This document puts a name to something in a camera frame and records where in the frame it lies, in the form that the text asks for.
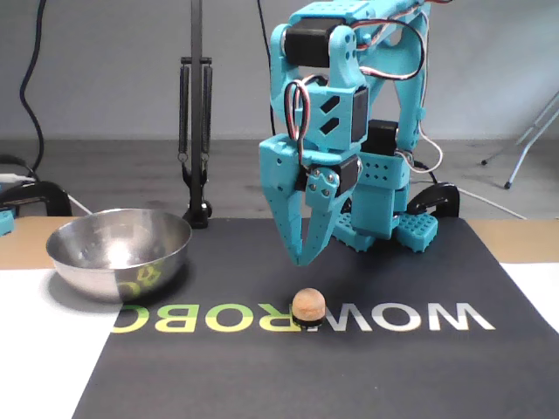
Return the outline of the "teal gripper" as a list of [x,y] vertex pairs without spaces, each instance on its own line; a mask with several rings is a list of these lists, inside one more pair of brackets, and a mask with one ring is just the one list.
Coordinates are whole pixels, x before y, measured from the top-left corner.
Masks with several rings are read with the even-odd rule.
[[[299,148],[287,134],[259,144],[262,189],[293,263],[309,265],[328,246],[342,206],[362,172],[357,151],[358,145],[341,152],[305,146],[300,162]],[[312,210],[304,244],[301,191],[306,191],[305,204]]]

